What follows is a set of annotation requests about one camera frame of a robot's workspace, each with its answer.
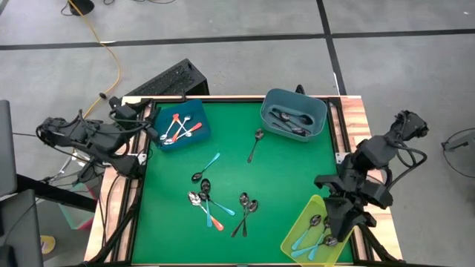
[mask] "spoon with teal handle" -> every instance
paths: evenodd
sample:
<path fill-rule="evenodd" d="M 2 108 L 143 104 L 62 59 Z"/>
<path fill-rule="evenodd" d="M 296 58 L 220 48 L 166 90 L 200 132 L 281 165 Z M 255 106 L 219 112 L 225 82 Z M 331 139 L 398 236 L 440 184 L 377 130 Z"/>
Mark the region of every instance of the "spoon with teal handle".
<path fill-rule="evenodd" d="M 309 248 L 304 248 L 304 249 L 301 249 L 301 250 L 297 250 L 297 251 L 294 251 L 290 254 L 290 256 L 296 258 L 296 257 L 299 257 L 301 256 L 303 253 L 309 251 L 309 250 L 312 250 L 314 248 L 317 248 L 319 245 L 328 245 L 329 247 L 333 247 L 333 246 L 336 246 L 338 244 L 338 241 L 335 237 L 332 237 L 331 234 L 328 234 L 325 238 L 324 238 L 324 241 L 320 244 L 317 243 L 317 245 L 312 245 L 311 247 Z"/>
<path fill-rule="evenodd" d="M 213 203 L 213 204 L 215 204 L 216 206 L 222 208 L 225 212 L 227 212 L 227 213 L 228 213 L 229 215 L 231 215 L 231 216 L 234 216 L 234 215 L 236 214 L 234 211 L 228 209 L 227 207 L 221 205 L 220 203 L 217 203 L 217 202 L 213 201 L 213 200 L 211 199 L 211 197 L 210 197 L 208 194 L 206 194 L 205 192 L 200 192 L 200 193 L 198 193 L 198 194 L 200 195 L 200 198 L 201 198 L 202 201 L 209 200 L 211 203 Z"/>
<path fill-rule="evenodd" d="M 209 192 L 211 190 L 211 183 L 209 182 L 208 179 L 203 179 L 201 181 L 201 191 L 204 192 L 206 196 L 208 196 Z M 211 221 L 211 214 L 209 213 L 209 204 L 208 204 L 208 197 L 206 197 L 206 225 L 208 227 L 212 226 L 212 221 Z"/>
<path fill-rule="evenodd" d="M 320 224 L 320 222 L 321 222 L 321 215 L 317 214 L 317 215 L 314 215 L 312 218 L 310 218 L 309 228 L 307 228 L 306 231 L 300 236 L 300 238 L 298 238 L 297 241 L 295 241 L 295 243 L 293 243 L 292 250 L 297 250 L 298 246 L 300 245 L 300 243 L 302 243 L 305 236 L 309 232 L 310 228 L 313 227 L 313 226 L 317 226 L 318 224 Z"/>
<path fill-rule="evenodd" d="M 214 155 L 214 158 L 208 163 L 208 165 L 200 172 L 197 172 L 196 174 L 193 174 L 193 176 L 191 177 L 191 181 L 192 182 L 198 182 L 199 180 L 201 180 L 201 178 L 203 178 L 203 172 L 206 171 L 206 169 L 211 166 L 211 164 L 213 164 L 213 162 L 216 161 L 216 159 L 218 159 L 219 157 L 221 156 L 221 154 L 219 152 L 216 153 L 216 155 Z"/>
<path fill-rule="evenodd" d="M 330 218 L 327 216 L 324 220 L 324 231 L 321 232 L 321 235 L 320 237 L 318 238 L 318 241 L 317 241 L 317 244 L 320 243 L 321 241 L 321 238 L 324 236 L 325 234 L 325 231 L 330 227 Z M 309 260 L 313 260 L 315 259 L 315 255 L 317 254 L 317 249 L 318 249 L 318 246 L 315 247 L 314 249 L 312 249 L 312 251 L 309 253 Z"/>

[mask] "concrete floor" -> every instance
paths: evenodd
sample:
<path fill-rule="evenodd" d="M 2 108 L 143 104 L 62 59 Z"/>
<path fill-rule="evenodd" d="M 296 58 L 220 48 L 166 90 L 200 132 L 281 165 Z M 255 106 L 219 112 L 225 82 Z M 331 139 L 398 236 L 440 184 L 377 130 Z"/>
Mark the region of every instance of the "concrete floor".
<path fill-rule="evenodd" d="M 88 18 L 104 41 L 323 33 L 313 0 L 94 3 Z M 64 4 L 8 0 L 0 15 L 0 46 L 93 42 L 80 18 L 60 15 Z M 469 0 L 324 0 L 324 4 L 333 33 L 475 25 L 475 4 Z M 393 219 L 404 258 L 410 263 L 473 266 L 475 180 L 448 167 L 440 142 L 473 127 L 475 35 L 334 39 L 334 43 L 347 93 L 363 96 L 373 134 L 385 133 L 401 109 L 418 113 L 429 124 L 427 137 L 410 142 L 428 155 L 428 161 L 392 190 Z M 293 90 L 297 84 L 311 94 L 338 93 L 323 39 L 113 50 L 123 69 L 116 96 L 184 58 L 208 78 L 212 94 L 265 94 L 271 88 Z M 0 99 L 10 100 L 13 130 L 22 133 L 33 133 L 48 116 L 73 118 L 116 76 L 114 62 L 102 48 L 0 50 L 0 59 Z M 105 119 L 107 109 L 102 104 L 92 117 Z M 16 136 L 15 149 L 18 172 L 38 179 L 55 174 L 65 160 L 28 137 Z M 448 157 L 457 168 L 475 175 L 472 151 L 462 149 Z M 397 161 L 391 167 L 395 174 L 403 171 Z M 84 249 L 85 241 L 78 241 L 67 253 L 48 260 L 47 266 L 78 263 Z"/>

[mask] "yellow cable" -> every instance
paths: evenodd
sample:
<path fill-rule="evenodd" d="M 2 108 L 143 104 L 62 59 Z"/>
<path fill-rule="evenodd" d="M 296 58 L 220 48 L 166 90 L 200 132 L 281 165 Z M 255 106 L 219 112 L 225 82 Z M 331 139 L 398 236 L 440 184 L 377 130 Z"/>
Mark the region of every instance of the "yellow cable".
<path fill-rule="evenodd" d="M 82 12 L 79 10 L 79 8 L 77 8 L 77 6 L 71 1 L 71 0 L 68 0 L 69 4 L 76 10 L 77 13 L 79 13 L 81 15 L 81 18 L 84 19 L 84 22 L 89 26 L 89 29 L 91 29 L 91 32 L 92 34 L 94 34 L 94 37 L 96 38 L 97 42 L 99 43 L 99 45 L 102 45 L 105 49 L 107 49 L 107 51 L 109 51 L 109 53 L 111 54 L 111 56 L 114 58 L 116 64 L 117 64 L 117 79 L 116 81 L 112 84 L 112 86 L 109 87 L 109 89 L 107 89 L 104 94 L 107 94 L 109 93 L 109 91 L 111 91 L 112 89 L 114 89 L 117 84 L 119 83 L 120 81 L 120 74 L 121 74 L 121 70 L 120 70 L 120 64 L 119 64 L 119 59 L 117 59 L 116 55 L 112 52 L 112 50 L 107 47 L 105 44 L 103 44 L 101 42 L 101 40 L 99 39 L 96 31 L 94 30 L 94 28 L 92 27 L 91 23 L 89 23 L 88 19 L 82 14 Z M 99 103 L 99 101 L 101 101 L 101 98 L 99 97 L 90 107 L 89 109 L 84 113 L 84 117 L 86 118 L 89 113 L 94 109 L 94 107 L 97 105 L 97 103 Z"/>

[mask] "gray plastic bin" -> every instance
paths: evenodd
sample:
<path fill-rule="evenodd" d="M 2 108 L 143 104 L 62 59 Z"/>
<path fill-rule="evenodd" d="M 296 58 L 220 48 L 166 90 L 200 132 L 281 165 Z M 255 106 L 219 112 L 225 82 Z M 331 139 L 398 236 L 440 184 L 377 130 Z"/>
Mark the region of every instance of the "gray plastic bin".
<path fill-rule="evenodd" d="M 309 116 L 313 121 L 311 125 L 302 124 L 295 116 L 290 117 L 292 125 L 300 125 L 302 128 L 308 130 L 309 133 L 306 136 L 300 136 L 290 131 L 283 130 L 283 128 L 288 128 L 288 126 L 286 126 L 281 120 L 276 119 L 269 114 L 273 108 L 279 108 L 283 112 L 297 116 Z M 320 99 L 315 99 L 300 93 L 277 88 L 271 89 L 262 103 L 261 120 L 263 127 L 270 132 L 298 141 L 308 142 L 315 136 L 319 135 L 324 128 L 326 119 L 327 105 L 325 105 L 325 103 Z"/>

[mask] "wooden table edge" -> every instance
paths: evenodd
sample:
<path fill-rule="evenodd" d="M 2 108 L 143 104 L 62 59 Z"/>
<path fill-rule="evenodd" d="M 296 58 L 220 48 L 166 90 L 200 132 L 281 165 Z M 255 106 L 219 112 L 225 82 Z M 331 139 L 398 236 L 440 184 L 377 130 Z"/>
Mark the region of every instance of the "wooden table edge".
<path fill-rule="evenodd" d="M 262 99 L 264 95 L 235 95 L 235 96 L 186 96 L 187 99 Z M 341 108 L 343 110 L 346 130 L 348 139 L 350 141 L 350 146 L 352 151 L 356 149 L 356 145 L 363 139 L 369 139 L 371 137 L 370 128 L 367 122 L 366 113 L 364 111 L 363 101 L 361 96 L 312 96 L 319 98 L 339 98 L 341 100 Z M 124 96 L 122 98 L 122 104 L 127 103 L 136 103 L 141 99 L 176 99 L 180 100 L 182 96 Z M 344 151 L 343 139 L 341 135 L 341 128 L 339 125 L 338 117 L 333 114 L 333 121 L 335 132 L 337 135 L 337 143 L 340 151 Z M 139 150 L 143 149 L 145 144 L 145 134 L 141 134 Z M 372 171 L 373 176 L 382 179 L 381 173 L 379 171 Z M 105 170 L 104 179 L 101 186 L 101 201 L 103 209 L 105 209 L 105 201 L 107 194 L 111 188 L 111 183 L 116 177 L 116 171 L 113 168 L 107 168 Z M 135 187 L 137 186 L 137 181 L 132 182 L 130 197 L 128 204 L 131 204 L 131 201 L 135 195 Z M 120 210 L 120 204 L 122 201 L 122 195 L 124 194 L 125 179 L 120 177 L 111 193 L 111 201 L 109 203 L 109 214 L 108 214 L 108 224 L 106 225 L 106 236 L 109 237 L 115 230 L 117 226 L 118 214 Z M 374 206 L 368 206 L 367 211 L 375 217 L 379 222 L 377 227 L 371 228 L 372 232 L 378 238 L 379 242 L 387 249 L 387 251 L 394 257 L 401 259 L 401 249 L 399 247 L 399 241 L 396 235 L 396 229 L 394 228 L 393 217 L 391 211 L 388 208 L 387 210 L 381 210 Z M 125 251 L 128 244 L 128 234 L 130 231 L 129 226 L 124 230 L 122 234 L 122 241 L 120 243 L 119 250 L 119 260 L 125 259 Z M 89 260 L 94 257 L 97 252 L 101 249 L 102 245 L 102 221 L 99 206 L 96 207 L 96 213 L 94 215 L 93 225 L 91 227 L 91 233 L 88 241 L 88 246 L 86 248 L 84 260 Z M 362 239 L 361 232 L 358 228 L 355 229 L 357 250 L 360 260 L 367 259 L 367 256 L 364 252 L 364 243 Z"/>

